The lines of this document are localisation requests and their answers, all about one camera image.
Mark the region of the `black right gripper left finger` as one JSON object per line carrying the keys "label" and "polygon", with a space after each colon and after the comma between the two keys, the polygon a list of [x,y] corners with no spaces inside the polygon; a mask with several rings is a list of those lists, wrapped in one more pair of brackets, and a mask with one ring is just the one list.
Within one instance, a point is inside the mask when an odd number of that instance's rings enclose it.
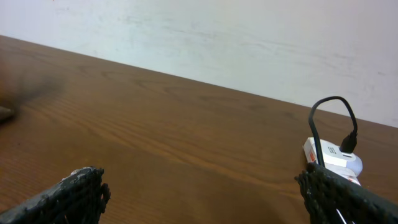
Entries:
{"label": "black right gripper left finger", "polygon": [[103,169],[83,167],[34,197],[1,212],[1,224],[98,224],[111,197]]}

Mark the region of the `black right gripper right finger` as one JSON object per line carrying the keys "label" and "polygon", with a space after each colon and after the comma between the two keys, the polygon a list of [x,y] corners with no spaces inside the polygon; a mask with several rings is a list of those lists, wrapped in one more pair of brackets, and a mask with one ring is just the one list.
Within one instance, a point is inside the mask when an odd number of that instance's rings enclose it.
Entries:
{"label": "black right gripper right finger", "polygon": [[397,205],[342,176],[309,163],[295,177],[311,224],[397,224]]}

